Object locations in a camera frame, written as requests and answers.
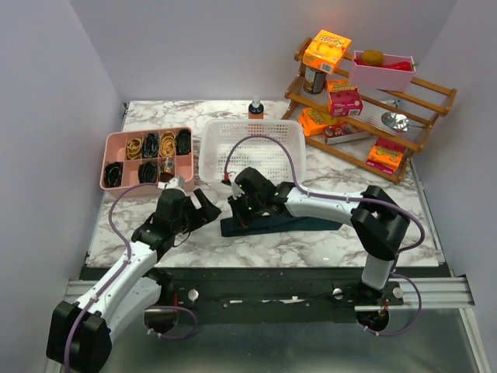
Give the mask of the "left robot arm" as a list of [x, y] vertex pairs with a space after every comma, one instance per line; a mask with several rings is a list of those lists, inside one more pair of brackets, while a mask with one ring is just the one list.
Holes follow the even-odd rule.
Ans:
[[62, 301], [54, 309], [46, 355], [68, 372], [100, 371], [115, 340], [137, 314], [171, 301], [171, 286], [147, 277], [147, 272], [174, 246], [178, 234], [194, 232], [221, 214], [200, 189], [194, 191], [200, 202], [195, 207], [179, 181], [156, 183], [161, 190], [156, 210], [123, 241], [121, 257], [76, 301]]

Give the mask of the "dark green tie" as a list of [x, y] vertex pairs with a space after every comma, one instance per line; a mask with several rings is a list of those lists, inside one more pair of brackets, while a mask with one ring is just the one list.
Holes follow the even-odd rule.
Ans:
[[281, 232], [321, 232], [336, 231], [342, 224], [335, 221], [327, 221], [320, 218], [309, 217], [261, 217], [248, 227], [236, 225], [233, 218], [225, 218], [220, 221], [221, 235], [223, 237], [239, 237], [250, 235], [265, 235]]

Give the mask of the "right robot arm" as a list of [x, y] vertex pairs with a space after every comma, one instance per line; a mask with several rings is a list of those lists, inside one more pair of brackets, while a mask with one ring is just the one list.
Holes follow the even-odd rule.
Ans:
[[252, 167], [233, 180], [226, 176], [224, 182], [231, 187], [228, 203], [236, 227], [247, 228], [263, 218], [279, 216], [313, 218], [352, 227], [367, 252], [357, 285], [358, 297], [372, 305], [385, 296], [385, 285], [410, 218], [380, 187], [331, 196], [295, 182], [275, 185]]

